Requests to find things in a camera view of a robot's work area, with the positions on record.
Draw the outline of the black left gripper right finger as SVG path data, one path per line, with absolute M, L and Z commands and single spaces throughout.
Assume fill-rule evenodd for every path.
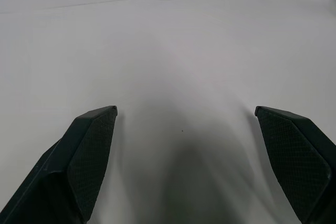
M 335 223 L 335 144 L 309 119 L 257 106 L 271 168 L 301 223 Z

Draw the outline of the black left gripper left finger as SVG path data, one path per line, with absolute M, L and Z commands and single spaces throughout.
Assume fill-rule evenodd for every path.
M 1 223 L 87 223 L 106 174 L 115 105 L 76 117 L 1 211 Z

